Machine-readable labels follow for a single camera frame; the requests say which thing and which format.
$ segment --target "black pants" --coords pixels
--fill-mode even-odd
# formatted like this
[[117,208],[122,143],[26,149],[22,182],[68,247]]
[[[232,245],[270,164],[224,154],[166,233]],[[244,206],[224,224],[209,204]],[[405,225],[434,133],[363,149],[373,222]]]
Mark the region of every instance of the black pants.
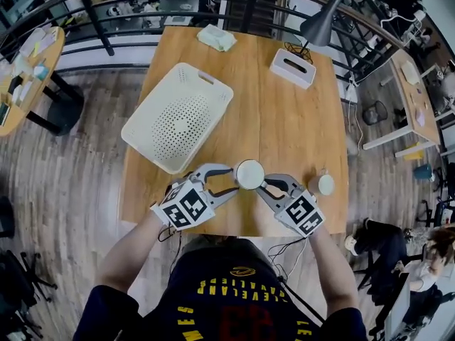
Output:
[[398,261],[407,263],[406,240],[403,231],[391,224],[368,221],[367,228],[356,234],[355,252],[376,251],[380,256],[375,262],[371,276],[371,288],[368,293],[387,296],[397,281],[397,274],[392,274]]

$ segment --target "white cup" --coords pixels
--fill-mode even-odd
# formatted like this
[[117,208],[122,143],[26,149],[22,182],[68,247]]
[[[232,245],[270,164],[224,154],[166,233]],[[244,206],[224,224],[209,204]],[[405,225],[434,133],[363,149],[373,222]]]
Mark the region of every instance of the white cup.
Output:
[[265,172],[261,163],[247,159],[235,165],[232,176],[244,190],[255,190],[264,182]]
[[335,181],[326,169],[313,177],[308,183],[308,190],[314,195],[329,196],[335,190]]

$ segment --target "round wooden table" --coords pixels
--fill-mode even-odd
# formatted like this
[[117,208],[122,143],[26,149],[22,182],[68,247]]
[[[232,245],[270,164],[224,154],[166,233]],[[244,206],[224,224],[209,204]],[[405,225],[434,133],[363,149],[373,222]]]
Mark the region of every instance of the round wooden table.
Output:
[[[84,107],[82,92],[78,89],[75,90],[74,87],[66,83],[60,75],[54,72],[55,66],[62,54],[63,46],[65,45],[65,32],[59,27],[53,27],[51,29],[57,30],[57,39],[55,42],[36,57],[33,56],[33,53],[28,57],[28,64],[31,67],[43,63],[49,69],[44,80],[40,81],[36,78],[28,77],[24,73],[20,74],[23,78],[22,85],[32,80],[31,88],[20,106],[11,104],[12,95],[8,93],[8,88],[13,78],[10,75],[5,77],[0,85],[2,97],[6,98],[7,104],[10,104],[6,121],[3,126],[0,126],[0,136],[9,135],[25,118],[58,136],[69,133],[71,128],[79,120]],[[59,86],[59,91],[54,92],[47,86],[51,80]],[[48,111],[47,119],[31,111],[39,103],[39,100],[43,97],[43,93],[53,100]]]
[[[202,163],[234,166],[258,160],[266,173],[286,173],[303,184],[327,169],[336,189],[318,199],[331,233],[345,232],[348,211],[348,164],[343,111],[329,57],[311,52],[316,66],[307,90],[275,75],[269,66],[283,43],[235,33],[237,43],[218,52],[198,41],[198,28],[167,27],[142,87],[141,102],[179,62],[188,63],[230,86],[234,97],[223,118],[187,171]],[[138,222],[153,201],[160,201],[173,176],[133,148],[127,149],[119,199],[121,220]],[[232,187],[230,175],[209,181],[211,190]],[[202,234],[296,236],[273,217],[255,191],[241,190],[216,210],[213,219],[190,231]]]

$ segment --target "trash can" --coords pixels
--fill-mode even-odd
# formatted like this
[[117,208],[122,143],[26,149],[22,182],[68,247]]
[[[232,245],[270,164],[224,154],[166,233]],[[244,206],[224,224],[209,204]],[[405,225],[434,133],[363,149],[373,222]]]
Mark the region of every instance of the trash can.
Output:
[[387,109],[381,101],[376,101],[362,112],[362,119],[368,126],[386,120],[387,116]]
[[424,164],[423,166],[417,167],[414,169],[415,179],[420,180],[429,180],[433,174],[432,167],[429,164]]

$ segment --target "black railing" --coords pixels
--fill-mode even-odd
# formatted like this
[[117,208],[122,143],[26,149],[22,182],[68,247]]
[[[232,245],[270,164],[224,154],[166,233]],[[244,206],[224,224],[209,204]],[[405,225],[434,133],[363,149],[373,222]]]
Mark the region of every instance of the black railing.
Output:
[[[99,14],[97,10],[100,10],[101,7],[115,6],[119,3],[135,3],[139,1],[146,0],[109,0],[102,1],[94,4],[92,0],[81,0],[83,7],[74,9],[67,13],[61,14],[59,16],[54,16],[47,21],[38,21],[37,24],[31,24],[32,21],[36,21],[39,16],[49,16],[50,8],[57,6],[58,4],[65,3],[67,0],[50,0],[39,6],[34,11],[30,12],[29,15],[23,17],[17,21],[12,27],[10,27],[4,34],[0,37],[0,41],[4,41],[5,37],[9,37],[11,40],[3,47],[0,48],[0,53],[4,58],[11,60],[13,56],[17,53],[21,44],[27,39],[28,35],[36,28],[44,26],[48,23],[56,24],[61,19],[70,18],[77,13],[83,11],[86,12],[90,20],[82,21],[70,26],[65,26],[64,30],[66,33],[69,33],[69,39],[67,39],[67,45],[71,43],[80,42],[83,40],[89,39],[99,39],[101,44],[96,46],[90,46],[85,48],[76,48],[64,52],[67,54],[80,53],[87,50],[97,50],[104,48],[109,55],[115,54],[116,48],[123,47],[132,47],[132,46],[150,46],[156,45],[156,43],[122,43],[122,44],[113,44],[110,42],[109,37],[112,36],[124,36],[124,35],[136,35],[136,34],[151,34],[159,35],[163,33],[164,27],[161,22],[159,28],[132,28],[128,27],[126,29],[109,29],[108,26],[111,23],[115,23],[119,20],[126,21],[126,19],[138,19],[146,18],[152,16],[159,16],[161,18],[167,16],[181,16],[181,17],[192,17],[197,18],[199,22],[209,21],[213,19],[222,19],[227,24],[228,22],[237,22],[238,31],[244,33],[253,33],[258,28],[267,28],[269,30],[276,30],[280,32],[287,32],[294,34],[295,36],[300,36],[300,31],[287,28],[283,24],[283,19],[278,19],[277,21],[263,21],[261,19],[255,18],[255,13],[257,11],[270,10],[277,11],[286,16],[297,16],[299,18],[306,19],[309,16],[288,9],[286,4],[273,4],[269,1],[264,0],[217,0],[217,1],[227,1],[231,6],[235,4],[242,6],[243,11],[239,15],[238,12],[226,11],[225,13],[220,13],[219,11],[152,11],[152,12],[136,12],[127,15],[118,15],[118,16],[106,16]],[[328,0],[310,0],[314,1],[320,5],[324,5]],[[384,16],[381,10],[375,5],[373,0],[365,0],[370,9],[377,14],[378,20],[384,19]],[[29,28],[25,33],[23,27],[26,26]],[[87,32],[80,34],[81,29],[87,29]],[[355,3],[353,7],[348,7],[341,4],[337,8],[336,17],[333,23],[333,30],[337,32],[340,38],[340,45],[335,45],[330,43],[328,46],[338,52],[341,52],[346,56],[346,63],[338,62],[333,60],[333,64],[337,65],[348,72],[344,76],[337,75],[341,80],[348,81],[348,78],[351,74],[355,76],[356,79],[364,77],[365,74],[371,72],[376,67],[379,67],[382,64],[385,56],[395,52],[397,49],[402,48],[402,43],[399,38],[396,36],[393,30],[389,30],[391,33],[387,32],[385,29],[381,28],[373,20],[366,18],[363,15],[361,7]],[[73,32],[79,31],[79,36],[75,38],[72,37]],[[368,35],[377,35],[380,40],[382,40],[382,48],[370,48],[366,37]]]

